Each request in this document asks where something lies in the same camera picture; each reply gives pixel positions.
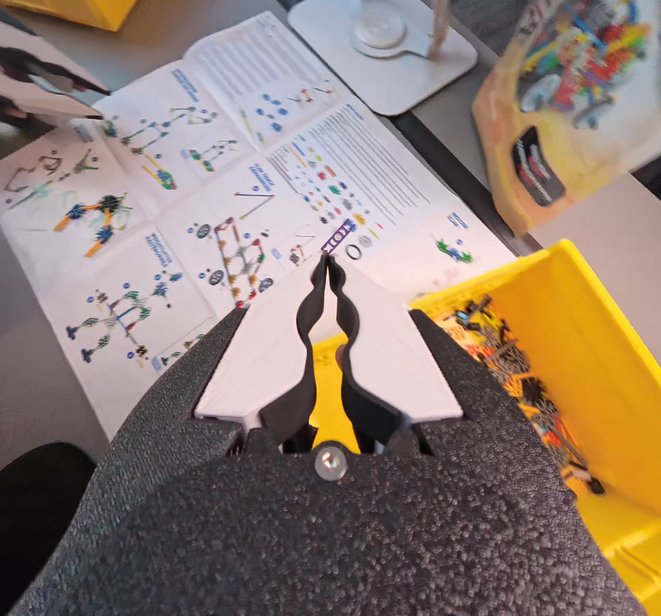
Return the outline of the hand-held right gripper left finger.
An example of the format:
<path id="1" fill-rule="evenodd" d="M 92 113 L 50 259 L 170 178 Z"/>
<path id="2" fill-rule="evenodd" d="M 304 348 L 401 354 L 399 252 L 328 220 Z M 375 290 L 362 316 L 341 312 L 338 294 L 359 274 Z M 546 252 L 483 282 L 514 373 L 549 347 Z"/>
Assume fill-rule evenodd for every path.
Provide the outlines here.
<path id="1" fill-rule="evenodd" d="M 310 340 L 325 306 L 327 256 L 296 268 L 246 309 L 194 414 L 269 431 L 276 445 L 309 423 L 317 400 Z"/>

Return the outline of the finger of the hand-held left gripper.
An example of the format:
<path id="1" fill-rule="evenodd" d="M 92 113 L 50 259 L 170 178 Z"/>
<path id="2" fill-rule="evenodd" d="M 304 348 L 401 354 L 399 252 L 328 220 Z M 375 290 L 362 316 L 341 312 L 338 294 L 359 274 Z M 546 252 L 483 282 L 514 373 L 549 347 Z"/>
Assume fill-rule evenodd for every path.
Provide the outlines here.
<path id="1" fill-rule="evenodd" d="M 39 79 L 64 93 L 111 93 L 87 70 L 15 19 L 1 20 L 1 73 L 23 83 Z"/>
<path id="2" fill-rule="evenodd" d="M 95 108 L 62 91 L 39 85 L 1 85 L 1 122 L 26 130 L 42 120 L 57 125 L 62 119 L 101 119 Z"/>

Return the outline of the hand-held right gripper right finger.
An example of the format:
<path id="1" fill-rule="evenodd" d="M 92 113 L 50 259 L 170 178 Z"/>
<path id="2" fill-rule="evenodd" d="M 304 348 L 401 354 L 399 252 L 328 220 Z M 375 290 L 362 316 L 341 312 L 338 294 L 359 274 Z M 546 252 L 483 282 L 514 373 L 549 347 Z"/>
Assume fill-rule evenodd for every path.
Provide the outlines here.
<path id="1" fill-rule="evenodd" d="M 386 446 L 397 430 L 463 418 L 417 324 L 428 316 L 340 257 L 328 259 L 328 281 L 346 335 L 342 404 L 358 438 Z"/>

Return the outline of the pile of black orange pieces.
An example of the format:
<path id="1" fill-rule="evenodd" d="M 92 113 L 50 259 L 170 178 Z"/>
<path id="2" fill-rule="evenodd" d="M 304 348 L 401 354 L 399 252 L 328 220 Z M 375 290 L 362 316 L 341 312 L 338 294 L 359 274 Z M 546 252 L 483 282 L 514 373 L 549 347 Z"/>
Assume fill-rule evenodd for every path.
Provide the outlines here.
<path id="1" fill-rule="evenodd" d="M 569 432 L 545 382 L 535 370 L 493 298 L 484 294 L 443 312 L 436 323 L 481 364 L 516 402 L 549 453 L 574 498 L 582 492 L 606 496 L 606 487 Z"/>

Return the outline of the purple clip connector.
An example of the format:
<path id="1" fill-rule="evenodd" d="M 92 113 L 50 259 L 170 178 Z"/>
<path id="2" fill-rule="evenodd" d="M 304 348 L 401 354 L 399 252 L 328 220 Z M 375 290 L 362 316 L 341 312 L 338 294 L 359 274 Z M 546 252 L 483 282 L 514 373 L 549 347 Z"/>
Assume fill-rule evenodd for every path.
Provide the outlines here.
<path id="1" fill-rule="evenodd" d="M 352 219 L 345 219 L 321 247 L 323 255 L 331 255 L 342 243 L 357 229 L 357 224 Z"/>

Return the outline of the white instruction sheet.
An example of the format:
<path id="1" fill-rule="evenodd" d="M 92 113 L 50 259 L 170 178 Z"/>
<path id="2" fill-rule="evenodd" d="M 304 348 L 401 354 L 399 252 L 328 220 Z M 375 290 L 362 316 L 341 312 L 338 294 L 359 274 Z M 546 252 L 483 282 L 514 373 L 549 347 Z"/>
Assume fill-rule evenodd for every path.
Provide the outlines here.
<path id="1" fill-rule="evenodd" d="M 1 161 L 1 228 L 104 432 L 234 309 L 321 255 L 408 303 L 510 250 L 269 12 Z M 76 204 L 127 194 L 53 232 Z"/>

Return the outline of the toy set cardboard box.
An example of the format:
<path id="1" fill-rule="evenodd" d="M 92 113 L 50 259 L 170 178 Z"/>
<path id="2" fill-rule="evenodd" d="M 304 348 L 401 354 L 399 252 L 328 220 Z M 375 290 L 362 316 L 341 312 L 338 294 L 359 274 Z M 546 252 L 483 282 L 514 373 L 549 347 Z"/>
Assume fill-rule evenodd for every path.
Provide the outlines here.
<path id="1" fill-rule="evenodd" d="M 660 155 L 660 0 L 530 0 L 473 102 L 521 237 Z"/>

